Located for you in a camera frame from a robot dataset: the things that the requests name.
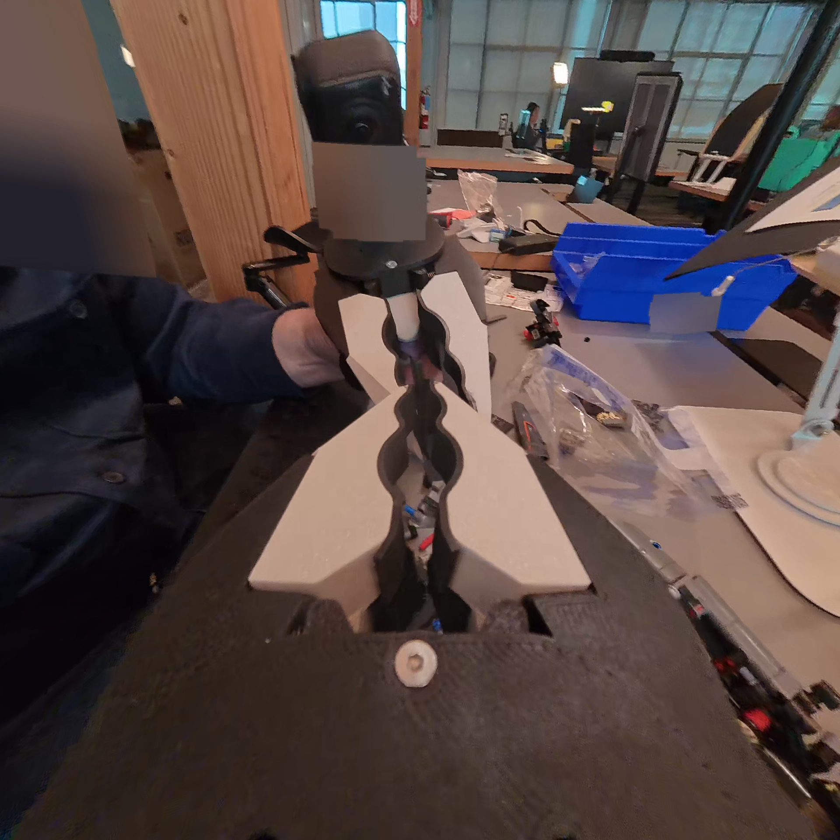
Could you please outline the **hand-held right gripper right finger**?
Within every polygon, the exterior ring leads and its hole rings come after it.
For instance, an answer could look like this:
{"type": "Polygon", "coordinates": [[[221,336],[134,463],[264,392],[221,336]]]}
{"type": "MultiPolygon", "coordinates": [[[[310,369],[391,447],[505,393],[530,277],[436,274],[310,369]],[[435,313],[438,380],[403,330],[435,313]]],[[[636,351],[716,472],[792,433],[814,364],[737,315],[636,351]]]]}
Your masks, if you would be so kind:
{"type": "Polygon", "coordinates": [[[442,625],[592,587],[524,451],[446,386],[425,390],[425,454],[443,482],[428,588],[442,625]]]}

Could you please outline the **small clear plastic bag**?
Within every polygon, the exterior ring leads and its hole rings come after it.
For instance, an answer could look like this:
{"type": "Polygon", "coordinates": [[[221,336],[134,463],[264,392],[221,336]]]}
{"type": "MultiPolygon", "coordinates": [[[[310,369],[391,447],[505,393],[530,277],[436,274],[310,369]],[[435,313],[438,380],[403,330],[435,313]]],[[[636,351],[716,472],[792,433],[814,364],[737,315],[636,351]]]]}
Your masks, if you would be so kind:
{"type": "Polygon", "coordinates": [[[477,218],[491,222],[500,213],[498,179],[481,171],[458,170],[458,184],[467,209],[477,218]]]}

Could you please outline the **black curved chair back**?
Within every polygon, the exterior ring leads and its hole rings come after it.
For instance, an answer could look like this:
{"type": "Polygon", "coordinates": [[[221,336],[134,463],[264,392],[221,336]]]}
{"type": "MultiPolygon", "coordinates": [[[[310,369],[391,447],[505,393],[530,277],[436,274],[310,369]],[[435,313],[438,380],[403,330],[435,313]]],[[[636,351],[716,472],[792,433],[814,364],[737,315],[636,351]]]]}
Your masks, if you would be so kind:
{"type": "Polygon", "coordinates": [[[730,160],[743,160],[752,148],[752,143],[761,131],[763,122],[783,86],[781,83],[764,85],[741,101],[720,121],[702,153],[730,160]]]}

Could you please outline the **black power adapter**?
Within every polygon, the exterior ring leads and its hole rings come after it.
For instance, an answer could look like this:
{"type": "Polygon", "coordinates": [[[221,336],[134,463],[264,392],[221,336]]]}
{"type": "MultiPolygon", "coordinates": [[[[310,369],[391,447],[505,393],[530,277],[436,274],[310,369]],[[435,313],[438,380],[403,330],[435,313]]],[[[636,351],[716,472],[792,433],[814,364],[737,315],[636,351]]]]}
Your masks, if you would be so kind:
{"type": "Polygon", "coordinates": [[[550,254],[559,238],[558,235],[551,234],[508,236],[500,241],[498,248],[500,254],[514,257],[550,254]]]}

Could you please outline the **lego instruction booklet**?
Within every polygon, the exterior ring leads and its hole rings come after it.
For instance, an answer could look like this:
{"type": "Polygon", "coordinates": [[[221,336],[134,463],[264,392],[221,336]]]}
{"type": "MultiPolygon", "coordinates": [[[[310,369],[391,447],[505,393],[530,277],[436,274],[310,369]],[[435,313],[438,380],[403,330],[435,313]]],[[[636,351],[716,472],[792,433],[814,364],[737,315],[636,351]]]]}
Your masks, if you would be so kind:
{"type": "Polygon", "coordinates": [[[713,241],[665,280],[764,256],[810,252],[839,236],[839,158],[834,157],[713,241]]]}

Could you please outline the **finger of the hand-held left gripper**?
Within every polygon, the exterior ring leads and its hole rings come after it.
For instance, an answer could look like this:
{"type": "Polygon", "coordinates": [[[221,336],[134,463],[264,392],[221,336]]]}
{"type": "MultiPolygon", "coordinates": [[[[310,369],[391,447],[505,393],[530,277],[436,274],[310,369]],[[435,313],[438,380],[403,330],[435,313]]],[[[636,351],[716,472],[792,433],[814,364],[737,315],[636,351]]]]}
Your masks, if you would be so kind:
{"type": "Polygon", "coordinates": [[[357,294],[339,301],[346,361],[374,404],[405,393],[400,349],[383,298],[357,294]]]}
{"type": "Polygon", "coordinates": [[[482,417],[491,416],[490,351],[481,320],[456,272],[436,275],[419,293],[424,309],[444,330],[444,358],[457,363],[465,400],[482,417]]]}

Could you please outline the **small black lego assembly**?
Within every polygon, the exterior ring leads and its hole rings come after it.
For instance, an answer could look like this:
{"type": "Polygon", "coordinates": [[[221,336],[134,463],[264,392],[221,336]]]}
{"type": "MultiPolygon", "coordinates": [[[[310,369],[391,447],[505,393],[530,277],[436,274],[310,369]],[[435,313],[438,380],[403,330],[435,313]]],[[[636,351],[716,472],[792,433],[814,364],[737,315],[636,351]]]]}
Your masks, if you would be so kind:
{"type": "Polygon", "coordinates": [[[562,332],[548,302],[541,298],[531,301],[532,322],[523,331],[523,337],[534,350],[553,345],[561,346],[562,332]]]}

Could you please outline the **black monitor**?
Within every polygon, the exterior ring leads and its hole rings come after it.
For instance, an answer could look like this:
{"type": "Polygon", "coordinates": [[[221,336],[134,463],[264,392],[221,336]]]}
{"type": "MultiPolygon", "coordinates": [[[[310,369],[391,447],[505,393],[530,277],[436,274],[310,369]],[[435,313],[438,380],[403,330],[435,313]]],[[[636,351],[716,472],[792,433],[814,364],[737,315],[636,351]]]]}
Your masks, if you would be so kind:
{"type": "Polygon", "coordinates": [[[571,66],[560,126],[578,119],[596,125],[595,139],[610,140],[622,133],[639,73],[667,73],[673,60],[614,61],[579,57],[571,66]]]}

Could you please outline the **black metal pole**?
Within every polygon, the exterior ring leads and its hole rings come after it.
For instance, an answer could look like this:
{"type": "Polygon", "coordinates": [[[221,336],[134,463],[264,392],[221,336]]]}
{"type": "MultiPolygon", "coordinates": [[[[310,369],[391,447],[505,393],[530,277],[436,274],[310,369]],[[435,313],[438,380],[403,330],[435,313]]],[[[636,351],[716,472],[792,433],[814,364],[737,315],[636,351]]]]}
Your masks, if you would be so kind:
{"type": "Polygon", "coordinates": [[[826,1],[788,80],[754,142],[728,196],[710,221],[710,231],[729,230],[746,209],[754,190],[778,150],[786,130],[819,78],[837,40],[839,1],[826,1]]]}

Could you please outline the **lego car chassis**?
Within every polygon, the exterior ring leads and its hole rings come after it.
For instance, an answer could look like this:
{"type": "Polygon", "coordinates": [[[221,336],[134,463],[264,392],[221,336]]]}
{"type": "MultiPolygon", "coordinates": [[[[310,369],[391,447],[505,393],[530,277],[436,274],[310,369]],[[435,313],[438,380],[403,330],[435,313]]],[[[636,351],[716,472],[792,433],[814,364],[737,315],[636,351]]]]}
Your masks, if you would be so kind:
{"type": "Polygon", "coordinates": [[[722,674],[695,631],[728,693],[742,729],[766,763],[791,797],[805,805],[814,803],[838,832],[838,734],[817,720],[819,711],[838,711],[838,693],[825,681],[804,686],[785,668],[801,687],[789,700],[770,696],[761,686],[748,686],[738,676],[722,674]]]}

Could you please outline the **blue plastic bin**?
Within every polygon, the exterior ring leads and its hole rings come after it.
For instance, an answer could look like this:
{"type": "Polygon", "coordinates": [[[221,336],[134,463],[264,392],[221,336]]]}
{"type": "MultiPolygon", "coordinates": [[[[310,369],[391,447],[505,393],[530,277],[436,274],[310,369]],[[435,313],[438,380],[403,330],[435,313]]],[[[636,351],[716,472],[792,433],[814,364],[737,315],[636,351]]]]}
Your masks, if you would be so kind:
{"type": "Polygon", "coordinates": [[[700,227],[569,223],[551,256],[556,288],[581,320],[649,323],[656,296],[712,296],[727,277],[717,328],[745,331],[798,277],[785,257],[728,262],[666,277],[714,243],[700,227]]]}

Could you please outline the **person's left hand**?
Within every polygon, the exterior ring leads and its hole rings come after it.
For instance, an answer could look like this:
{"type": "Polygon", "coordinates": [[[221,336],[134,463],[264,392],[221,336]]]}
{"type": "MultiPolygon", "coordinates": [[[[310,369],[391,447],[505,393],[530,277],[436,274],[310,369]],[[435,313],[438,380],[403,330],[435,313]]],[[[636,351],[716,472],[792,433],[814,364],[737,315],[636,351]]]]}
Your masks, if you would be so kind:
{"type": "Polygon", "coordinates": [[[300,388],[342,382],[340,352],[311,308],[289,308],[271,331],[271,345],[283,371],[300,388]]]}

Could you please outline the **lego sticker sheet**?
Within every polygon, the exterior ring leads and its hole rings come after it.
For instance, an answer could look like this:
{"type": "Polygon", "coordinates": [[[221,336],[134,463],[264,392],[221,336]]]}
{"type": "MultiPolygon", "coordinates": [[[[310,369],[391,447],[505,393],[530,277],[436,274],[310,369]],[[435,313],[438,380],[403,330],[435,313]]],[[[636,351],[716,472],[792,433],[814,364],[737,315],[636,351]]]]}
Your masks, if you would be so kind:
{"type": "Polygon", "coordinates": [[[525,283],[528,288],[520,289],[515,287],[512,280],[513,271],[491,271],[486,272],[485,280],[485,301],[488,305],[500,306],[532,312],[532,303],[541,299],[548,304],[552,312],[562,310],[564,302],[557,291],[553,277],[544,274],[533,274],[525,272],[525,283]]]}

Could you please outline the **person's dark blue jacket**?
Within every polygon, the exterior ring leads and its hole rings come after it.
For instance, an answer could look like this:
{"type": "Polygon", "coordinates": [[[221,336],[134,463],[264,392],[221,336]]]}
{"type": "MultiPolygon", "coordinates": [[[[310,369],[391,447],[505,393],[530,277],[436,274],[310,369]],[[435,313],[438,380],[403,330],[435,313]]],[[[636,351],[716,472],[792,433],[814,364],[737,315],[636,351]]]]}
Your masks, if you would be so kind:
{"type": "Polygon", "coordinates": [[[189,516],[146,432],[206,305],[164,280],[2,268],[2,603],[189,516]]]}

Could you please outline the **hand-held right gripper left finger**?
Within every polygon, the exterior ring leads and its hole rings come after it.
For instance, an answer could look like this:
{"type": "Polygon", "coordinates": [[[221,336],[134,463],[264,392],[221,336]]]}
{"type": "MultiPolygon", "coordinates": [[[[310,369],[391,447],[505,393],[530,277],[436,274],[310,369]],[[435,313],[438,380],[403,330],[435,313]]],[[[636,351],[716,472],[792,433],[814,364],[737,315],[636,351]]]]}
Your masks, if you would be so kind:
{"type": "Polygon", "coordinates": [[[248,577],[263,592],[340,604],[348,618],[373,610],[375,629],[413,616],[413,556],[404,539],[413,395],[399,386],[302,460],[285,510],[248,577]]]}

